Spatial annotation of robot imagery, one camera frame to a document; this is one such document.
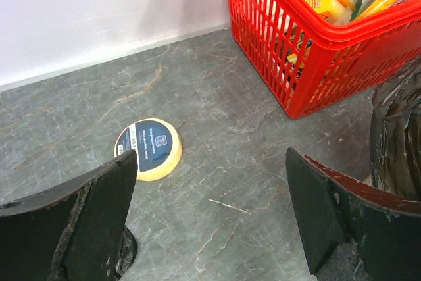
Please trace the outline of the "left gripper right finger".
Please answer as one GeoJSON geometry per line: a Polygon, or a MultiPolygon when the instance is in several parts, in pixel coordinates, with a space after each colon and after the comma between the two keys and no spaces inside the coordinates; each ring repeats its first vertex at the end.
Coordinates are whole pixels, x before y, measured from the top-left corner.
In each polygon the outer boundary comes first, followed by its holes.
{"type": "Polygon", "coordinates": [[[373,280],[420,279],[420,202],[369,186],[293,148],[285,166],[311,274],[351,243],[373,280]]]}

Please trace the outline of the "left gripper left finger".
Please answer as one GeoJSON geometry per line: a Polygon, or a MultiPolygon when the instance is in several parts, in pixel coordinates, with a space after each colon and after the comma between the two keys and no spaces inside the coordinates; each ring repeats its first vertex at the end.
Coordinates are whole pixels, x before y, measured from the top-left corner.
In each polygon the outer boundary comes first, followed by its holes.
{"type": "Polygon", "coordinates": [[[129,150],[1,205],[2,280],[113,280],[137,176],[129,150]]]}

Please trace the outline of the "black trash bag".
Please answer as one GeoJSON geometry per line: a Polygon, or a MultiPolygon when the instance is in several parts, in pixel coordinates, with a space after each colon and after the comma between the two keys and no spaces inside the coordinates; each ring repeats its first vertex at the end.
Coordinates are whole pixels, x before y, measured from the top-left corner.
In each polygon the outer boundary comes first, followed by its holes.
{"type": "Polygon", "coordinates": [[[116,257],[114,267],[113,280],[117,281],[129,270],[133,265],[138,252],[138,242],[127,226],[124,227],[120,248],[116,257]]]}
{"type": "Polygon", "coordinates": [[[376,87],[372,105],[372,185],[420,201],[420,58],[376,87]]]}

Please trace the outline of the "beige trash bin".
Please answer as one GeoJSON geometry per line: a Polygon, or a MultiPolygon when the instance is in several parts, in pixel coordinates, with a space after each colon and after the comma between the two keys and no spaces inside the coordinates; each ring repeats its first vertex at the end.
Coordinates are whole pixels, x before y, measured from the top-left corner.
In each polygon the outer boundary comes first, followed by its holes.
{"type": "Polygon", "coordinates": [[[371,186],[372,185],[372,176],[371,175],[367,176],[362,182],[364,184],[368,185],[368,186],[371,186]]]}

